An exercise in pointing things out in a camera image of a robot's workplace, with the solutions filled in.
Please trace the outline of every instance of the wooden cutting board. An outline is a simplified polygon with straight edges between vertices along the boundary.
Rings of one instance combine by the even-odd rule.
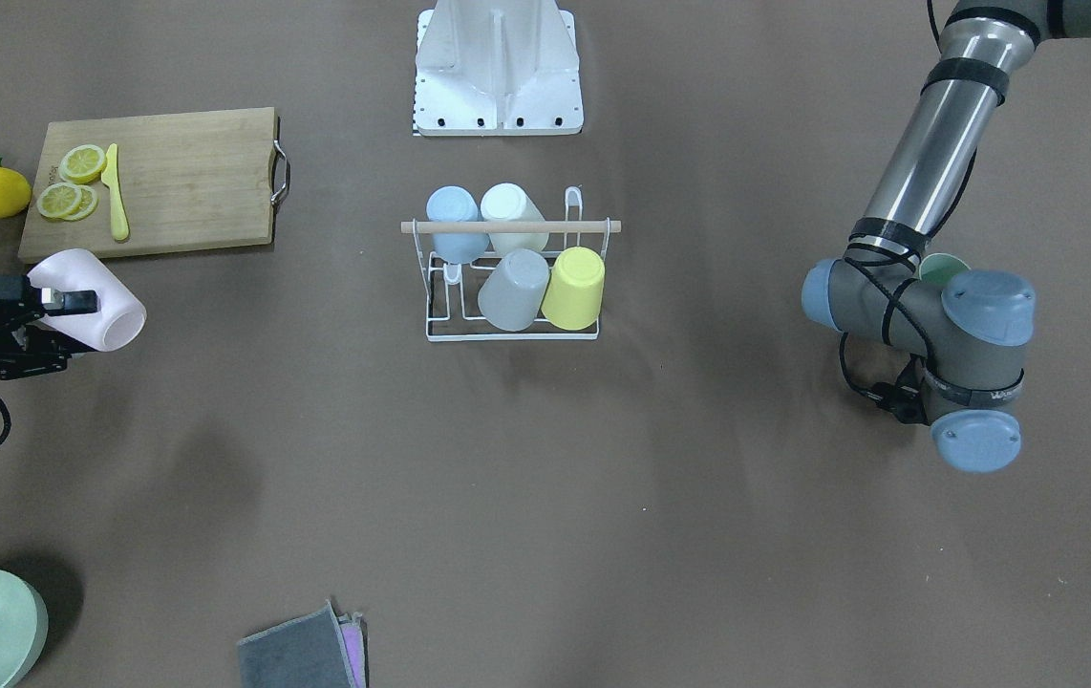
[[[269,243],[276,136],[274,108],[52,122],[19,258],[35,263],[64,249],[106,258]],[[62,181],[61,158],[84,143],[118,145],[121,200],[130,219],[123,243],[112,240],[109,191],[99,180],[89,184],[100,195],[99,207],[86,218],[55,221],[35,209],[40,192]]]

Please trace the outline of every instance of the white wire rack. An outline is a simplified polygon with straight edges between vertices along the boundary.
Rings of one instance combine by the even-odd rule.
[[[580,189],[567,188],[564,193],[565,212],[562,221],[468,221],[440,222],[410,220],[401,222],[403,234],[413,236],[415,252],[419,255],[422,287],[427,291],[427,317],[423,328],[428,341],[499,341],[499,340],[562,340],[596,339],[601,335],[601,318],[586,329],[571,331],[550,325],[541,314],[524,331],[503,331],[481,317],[477,309],[477,291],[499,263],[495,252],[488,251],[472,263],[451,266],[434,251],[423,252],[422,236],[437,232],[549,232],[550,243],[541,256],[551,267],[560,253],[580,246],[585,234],[601,238],[601,261],[610,252],[610,234],[621,231],[621,222],[611,218],[584,220],[584,197]]]

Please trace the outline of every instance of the metal handle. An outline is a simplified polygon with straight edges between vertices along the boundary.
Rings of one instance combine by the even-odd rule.
[[[278,191],[274,192],[273,196],[269,196],[269,205],[273,205],[275,213],[283,205],[283,201],[287,200],[287,194],[291,192],[291,161],[287,158],[287,152],[283,150],[283,144],[275,138],[274,165],[269,166],[271,186],[274,184],[274,176],[278,173],[278,160],[283,160],[283,184],[278,188]]]

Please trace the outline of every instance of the gray cloth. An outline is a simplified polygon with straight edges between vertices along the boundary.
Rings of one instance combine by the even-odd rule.
[[[358,688],[332,606],[236,644],[243,688]]]

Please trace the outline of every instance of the yellow knife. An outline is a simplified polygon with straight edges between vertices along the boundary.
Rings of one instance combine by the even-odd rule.
[[[125,206],[121,204],[121,180],[117,178],[116,143],[109,143],[108,152],[104,154],[104,172],[99,174],[99,179],[108,188],[112,239],[115,241],[125,241],[130,238],[130,220],[125,217]]]

